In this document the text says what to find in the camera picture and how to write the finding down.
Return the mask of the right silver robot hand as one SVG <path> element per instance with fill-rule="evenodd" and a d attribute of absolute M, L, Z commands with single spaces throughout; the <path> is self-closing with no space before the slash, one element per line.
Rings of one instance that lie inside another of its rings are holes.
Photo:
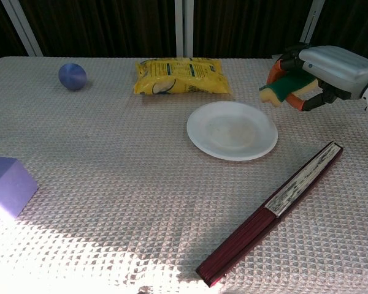
<path fill-rule="evenodd" d="M 259 96 L 276 107 L 286 101 L 299 111 L 336 99 L 362 99 L 368 113 L 368 58 L 333 45 L 300 43 L 275 61 Z"/>

